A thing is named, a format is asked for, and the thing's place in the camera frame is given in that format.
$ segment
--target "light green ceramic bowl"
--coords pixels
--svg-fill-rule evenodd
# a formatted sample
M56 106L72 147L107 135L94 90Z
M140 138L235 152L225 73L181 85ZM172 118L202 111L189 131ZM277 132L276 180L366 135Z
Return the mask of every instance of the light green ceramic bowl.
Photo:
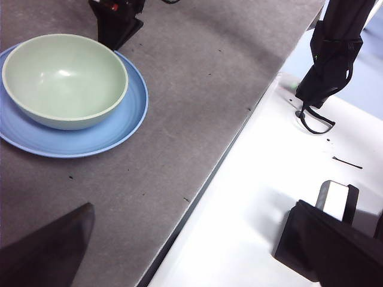
M99 123L124 98L124 64L106 46L82 36L52 34L30 39L5 60L4 87L35 121L62 130Z

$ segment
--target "blue plate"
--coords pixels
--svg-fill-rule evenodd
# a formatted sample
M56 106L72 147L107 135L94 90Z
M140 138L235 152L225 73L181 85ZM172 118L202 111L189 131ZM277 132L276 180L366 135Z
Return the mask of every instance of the blue plate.
M1 53L1 69L13 46ZM87 157L107 151L126 141L141 125L148 109L148 90L134 65L116 52L129 76L127 95L103 122L84 130L56 130L27 117L11 100L1 84L0 136L10 144L45 157Z

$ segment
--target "bowl rim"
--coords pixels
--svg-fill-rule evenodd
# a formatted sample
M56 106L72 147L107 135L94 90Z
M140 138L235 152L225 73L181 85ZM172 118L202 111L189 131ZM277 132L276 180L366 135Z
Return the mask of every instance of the bowl rim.
M55 117L55 116L52 116L52 115L47 115L47 114L43 114L41 112L37 112L37 111L34 111L33 109L29 108L28 106L24 105L21 101L19 101L14 95L13 93L11 92L11 89L9 88L8 86L8 83L7 83L7 77L5 76L5 72L7 70L7 65L8 65L8 62L9 60L12 58L12 56L19 50L20 47L23 47L24 45L30 43L30 42L33 42L33 41L36 41L38 39L41 39L41 38L48 38L48 37L61 37L61 36L65 36L65 37L69 37L69 38L81 38L81 39L84 39L88 42L92 42L100 47L102 47L106 52L108 52L109 54L113 55L113 57L118 61L118 63L120 64L123 72L124 72L124 75L125 75L125 86L124 86L124 90L122 91L121 93L121 96L111 105L109 106L107 109L104 109L103 111L101 112L98 112L98 113L95 113L95 114L92 114L92 115L87 115L85 117L75 117L75 118L71 118L71 117ZM74 34L69 34L69 33L53 33L53 34L46 34L46 35L41 35L41 36L37 36L37 37L34 37L32 39L29 39L25 42L22 42L21 44L19 44L6 58L6 60L4 61L4 64L3 64L3 67L2 67L2 72L1 72L1 77L2 77L2 82L3 82L3 85L5 87L5 90L7 91L7 93L9 94L10 98L15 101L15 103L20 106L21 108L25 109L26 111L30 112L31 114L34 114L34 115L37 115L39 117L42 117L42 118L45 118L45 119L48 119L48 120L53 120L53 121L66 121L66 122L72 122L72 121L84 121L84 120L89 120L89 119L92 119L92 118L97 118L97 117L100 117L104 114L107 114L108 112L112 111L122 100L123 98L125 97L125 94L127 92L127 88L128 88L128 84L129 84L129 77L128 77L128 74L127 74L127 70L125 68L125 65L123 64L123 62L121 61L121 59L118 57L118 55L115 54L115 52L113 52L112 50L110 50L107 46L101 44L100 42L97 42L93 39L90 39L88 37L85 37L85 36L80 36L80 35L74 35Z

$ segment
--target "plate rim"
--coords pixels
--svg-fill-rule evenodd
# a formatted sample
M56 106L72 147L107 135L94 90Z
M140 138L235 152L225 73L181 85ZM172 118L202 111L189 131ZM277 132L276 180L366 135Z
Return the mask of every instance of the plate rim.
M2 57L4 54L7 54L9 51L15 49L20 44L21 43L16 44L16 45L14 45L14 46L4 50L3 52L1 52L0 57ZM145 89L145 108L144 108L144 112L142 113L142 116L141 116L140 120L138 121L138 124L125 137L123 137L119 141L113 143L112 145L106 146L105 148L97 149L97 150L90 151L90 152L84 152L84 153L81 153L81 154L55 154L55 153L51 153L51 152L44 152L44 151L41 151L41 150L38 150L38 149L28 148L28 147L26 147L24 145L21 145L21 144L15 142L15 141L11 140L7 136L5 136L3 134L3 132L2 132L2 130L1 130L1 127L0 127L0 137L3 140L5 140L6 142L8 142L9 144L15 146L16 148L22 149L22 150L24 150L26 152L29 152L31 154L41 155L43 157L50 157L50 158L80 158L80 157L90 157L91 155L100 154L102 152L105 152L105 151L108 151L108 150L110 150L112 148L115 148L117 145L120 145L124 141L129 139L138 130L138 128L141 126L141 124L144 121L144 118L146 116L146 113L148 111L148 106L149 106L148 87L146 85L146 82L145 82L144 78L142 77L140 71L136 68L136 66L128 58L126 58L124 55L122 55L120 52L118 52L118 51L114 51L114 52L115 52L116 55L121 57L122 60L127 61L127 63L130 64L131 67L133 67L133 69L137 72L139 78L141 79L141 81L142 81L142 83L144 85L144 89Z

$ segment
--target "black clamp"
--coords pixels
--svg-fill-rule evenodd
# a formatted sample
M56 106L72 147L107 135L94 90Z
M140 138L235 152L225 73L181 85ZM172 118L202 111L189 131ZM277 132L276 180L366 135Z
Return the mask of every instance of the black clamp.
M303 101L302 110L297 113L297 116L311 133L327 133L335 125L334 121L314 112L311 106L321 108L329 96L341 91L349 83L353 64L362 45L361 37L327 39L324 36L323 22L318 21L310 42L314 65L299 84L296 92L296 97ZM326 122L330 127L325 132L312 130L305 121L304 111Z
M144 25L136 18L145 0L89 0L98 20L98 41L118 50Z

